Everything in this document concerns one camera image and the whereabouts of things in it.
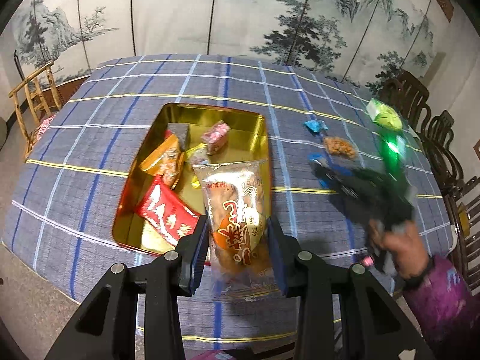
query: blue plaid tablecloth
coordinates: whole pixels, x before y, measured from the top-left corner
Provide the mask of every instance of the blue plaid tablecloth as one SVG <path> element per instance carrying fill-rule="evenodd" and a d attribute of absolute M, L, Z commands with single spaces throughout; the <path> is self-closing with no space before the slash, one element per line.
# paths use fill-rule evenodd
<path fill-rule="evenodd" d="M 379 137 L 366 115 L 370 94 L 306 69 L 219 55 L 147 55 L 105 62 L 56 115 L 23 167 L 3 243 L 28 266 L 81 302 L 116 262 L 136 266 L 146 253 L 111 237 L 130 165 L 162 106 L 185 102 L 241 108 L 268 122 L 273 212 L 285 233 L 330 263 L 349 266 L 365 250 L 364 229 L 347 220 L 312 175 L 308 155 L 324 152 L 303 126 L 325 121 L 330 136 L 358 149 L 359 166 L 382 170 Z M 446 209 L 430 165 L 406 132 L 407 177 L 418 189 L 416 220 L 430 254 L 452 245 Z M 391 279 L 377 275 L 390 290 Z M 137 333 L 143 331 L 143 302 Z M 334 315 L 340 318 L 338 300 Z M 178 308 L 186 347 L 266 349 L 295 339 L 296 299 L 213 302 L 210 270 Z"/>

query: food package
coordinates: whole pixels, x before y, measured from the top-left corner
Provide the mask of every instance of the food package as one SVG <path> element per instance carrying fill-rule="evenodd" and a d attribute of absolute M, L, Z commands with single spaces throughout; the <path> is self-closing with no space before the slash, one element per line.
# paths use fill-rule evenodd
<path fill-rule="evenodd" d="M 371 99 L 367 104 L 367 112 L 373 123 L 392 131 L 402 130 L 402 120 L 397 112 L 381 101 Z"/>
<path fill-rule="evenodd" d="M 190 125 L 188 123 L 168 123 L 166 128 L 178 138 L 180 151 L 186 151 L 190 140 Z"/>
<path fill-rule="evenodd" d="M 197 175 L 194 175 L 192 178 L 191 178 L 191 186 L 194 190 L 197 190 L 200 188 L 200 181 L 198 181 L 198 177 Z"/>
<path fill-rule="evenodd" d="M 194 166 L 211 224 L 214 296 L 237 298 L 275 286 L 266 242 L 262 161 Z"/>
<path fill-rule="evenodd" d="M 176 166 L 179 155 L 179 141 L 177 136 L 172 134 L 142 161 L 140 169 L 152 176 L 162 175 L 166 168 L 172 167 L 172 164 Z"/>
<path fill-rule="evenodd" d="M 191 165 L 205 165 L 210 163 L 207 154 L 207 145 L 199 143 L 185 152 L 185 161 Z"/>
<path fill-rule="evenodd" d="M 136 209 L 167 244 L 175 247 L 178 240 L 194 232 L 200 214 L 191 210 L 162 181 L 161 175 L 153 178 L 152 185 Z"/>
<path fill-rule="evenodd" d="M 220 120 L 215 123 L 210 130 L 203 133 L 202 141 L 207 145 L 209 155 L 214 155 L 227 142 L 230 127 L 224 121 Z"/>
<path fill-rule="evenodd" d="M 167 187 L 171 188 L 172 190 L 175 189 L 175 186 L 180 179 L 180 174 L 182 173 L 183 155 L 184 153 L 181 153 L 178 156 L 177 160 L 175 160 L 174 158 L 170 161 L 167 160 L 163 167 L 163 182 Z"/>
<path fill-rule="evenodd" d="M 327 131 L 329 128 L 326 126 L 325 122 L 323 120 L 308 120 L 303 123 L 308 130 L 311 132 L 318 134 L 320 130 Z"/>
<path fill-rule="evenodd" d="M 353 145 L 346 139 L 339 137 L 325 137 L 323 144 L 331 155 L 342 155 L 354 160 L 357 157 L 357 151 Z"/>

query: floor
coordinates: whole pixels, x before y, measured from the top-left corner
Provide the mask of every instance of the floor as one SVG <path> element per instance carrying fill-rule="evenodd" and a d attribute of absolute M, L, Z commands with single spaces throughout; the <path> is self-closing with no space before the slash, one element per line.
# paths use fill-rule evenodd
<path fill-rule="evenodd" d="M 24 114 L 27 127 L 33 121 Z M 14 192 L 21 166 L 25 141 L 18 124 L 10 131 L 0 150 L 0 236 L 4 218 Z M 19 347 L 30 360 L 45 358 L 77 304 L 30 270 L 16 256 L 0 245 L 0 317 Z M 400 307 L 416 323 L 403 298 Z M 194 353 L 186 353 L 191 358 Z M 143 339 L 136 340 L 136 359 L 143 359 Z"/>

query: metal screw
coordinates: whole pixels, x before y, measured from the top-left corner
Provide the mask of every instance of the metal screw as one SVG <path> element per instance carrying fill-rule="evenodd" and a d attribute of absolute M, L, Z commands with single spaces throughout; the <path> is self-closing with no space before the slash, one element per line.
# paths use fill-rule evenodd
<path fill-rule="evenodd" d="M 362 264 L 355 264 L 352 266 L 352 271 L 357 275 L 363 275 L 365 273 L 365 267 Z"/>
<path fill-rule="evenodd" d="M 306 250 L 302 250 L 300 253 L 298 253 L 298 258 L 303 261 L 309 261 L 311 260 L 311 253 Z"/>
<path fill-rule="evenodd" d="M 173 260 L 176 260 L 178 258 L 179 254 L 174 250 L 170 250 L 170 251 L 166 252 L 163 256 L 165 257 L 165 260 L 173 261 Z"/>
<path fill-rule="evenodd" d="M 116 264 L 112 265 L 110 270 L 115 274 L 119 274 L 121 271 L 123 271 L 124 268 L 125 267 L 123 266 L 123 264 L 121 262 L 117 262 Z"/>

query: wooden chair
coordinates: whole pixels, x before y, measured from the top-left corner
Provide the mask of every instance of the wooden chair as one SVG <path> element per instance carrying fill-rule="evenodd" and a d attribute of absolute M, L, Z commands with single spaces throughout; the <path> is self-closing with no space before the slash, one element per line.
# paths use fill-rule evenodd
<path fill-rule="evenodd" d="M 379 92 L 379 100 L 392 106 L 402 115 L 415 131 L 422 110 L 426 116 L 421 124 L 420 132 L 425 129 L 431 118 L 431 109 L 426 104 L 430 93 L 411 73 L 402 71 L 397 78 L 388 79 Z"/>
<path fill-rule="evenodd" d="M 468 204 L 461 203 L 458 207 L 458 217 L 465 239 L 464 260 L 469 264 L 480 257 L 480 236 L 476 234 L 470 236 L 470 228 L 480 222 L 480 195 Z M 467 269 L 465 280 L 471 290 L 480 286 L 480 263 Z"/>
<path fill-rule="evenodd" d="M 17 115 L 18 125 L 20 126 L 20 130 L 26 140 L 26 149 L 25 149 L 25 159 L 27 159 L 28 155 L 32 151 L 32 148 L 37 139 L 37 132 L 40 128 L 40 120 L 46 114 L 47 116 L 52 116 L 52 109 L 56 108 L 60 110 L 62 108 L 62 102 L 60 101 L 59 93 L 57 87 L 55 86 L 55 80 L 52 75 L 51 66 L 53 65 L 53 61 L 48 62 L 45 66 L 34 71 L 28 77 L 26 77 L 20 84 L 18 84 L 9 94 L 8 97 L 13 98 L 13 102 L 15 105 L 15 114 Z M 54 106 L 50 107 L 45 99 L 45 96 L 42 93 L 42 88 L 40 87 L 40 82 L 38 81 L 38 76 L 41 73 L 46 74 L 46 78 L 49 82 L 49 88 L 51 90 L 53 102 L 55 103 Z M 35 90 L 30 92 L 30 87 L 34 87 Z M 28 102 L 28 108 L 32 113 L 33 120 L 35 122 L 36 128 L 32 132 L 28 132 L 23 121 L 22 111 L 20 110 L 20 104 L 18 101 L 18 92 L 24 89 L 26 99 Z"/>
<path fill-rule="evenodd" d="M 443 194 L 455 195 L 465 186 L 465 182 L 462 165 L 450 151 L 450 143 L 454 138 L 453 123 L 452 115 L 445 110 L 434 116 L 426 132 L 419 133 L 418 136 L 440 190 Z"/>
<path fill-rule="evenodd" d="M 480 178 L 477 176 L 473 176 L 466 183 L 465 182 L 459 183 L 458 189 L 455 191 L 452 191 L 452 196 L 455 199 L 455 201 L 457 201 L 462 197 L 464 197 L 467 193 L 472 191 L 479 184 L 480 184 Z"/>
<path fill-rule="evenodd" d="M 455 200 L 450 195 L 443 197 L 443 202 L 447 209 L 448 219 L 454 225 L 454 231 L 457 236 L 457 245 L 449 254 L 449 259 L 455 266 L 462 277 L 467 280 L 467 272 L 469 270 L 467 263 L 467 252 L 465 247 L 465 237 L 463 235 L 462 226 L 460 225 L 460 217 L 458 215 L 458 208 Z"/>

